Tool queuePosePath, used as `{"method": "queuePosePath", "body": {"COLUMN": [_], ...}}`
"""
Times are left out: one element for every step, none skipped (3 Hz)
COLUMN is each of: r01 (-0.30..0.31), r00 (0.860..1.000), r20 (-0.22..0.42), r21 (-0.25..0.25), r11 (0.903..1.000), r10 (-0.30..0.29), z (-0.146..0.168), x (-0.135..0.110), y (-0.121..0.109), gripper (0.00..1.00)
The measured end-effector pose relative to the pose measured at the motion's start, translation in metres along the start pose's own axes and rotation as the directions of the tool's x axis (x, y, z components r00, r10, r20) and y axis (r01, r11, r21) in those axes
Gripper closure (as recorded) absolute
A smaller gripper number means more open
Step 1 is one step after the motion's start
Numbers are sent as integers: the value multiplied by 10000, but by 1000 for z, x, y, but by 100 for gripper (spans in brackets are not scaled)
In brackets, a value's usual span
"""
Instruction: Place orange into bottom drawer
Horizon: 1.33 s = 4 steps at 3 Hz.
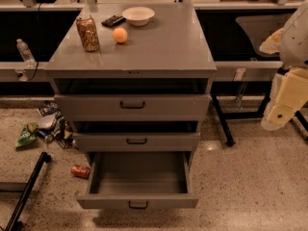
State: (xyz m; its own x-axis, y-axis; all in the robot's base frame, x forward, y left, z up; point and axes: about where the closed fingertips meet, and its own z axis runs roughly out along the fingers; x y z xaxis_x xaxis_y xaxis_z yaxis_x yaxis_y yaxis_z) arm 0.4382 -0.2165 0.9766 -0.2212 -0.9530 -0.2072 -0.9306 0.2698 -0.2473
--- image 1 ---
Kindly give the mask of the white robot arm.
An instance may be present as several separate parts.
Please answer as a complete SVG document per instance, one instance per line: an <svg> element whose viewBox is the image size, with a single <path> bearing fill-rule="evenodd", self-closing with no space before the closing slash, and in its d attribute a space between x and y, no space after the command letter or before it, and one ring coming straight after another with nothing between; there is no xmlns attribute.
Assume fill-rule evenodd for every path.
<svg viewBox="0 0 308 231"><path fill-rule="evenodd" d="M276 73L261 126L268 131L284 127L308 101L308 1L305 0L284 27L259 47L263 53L279 53L289 71Z"/></svg>

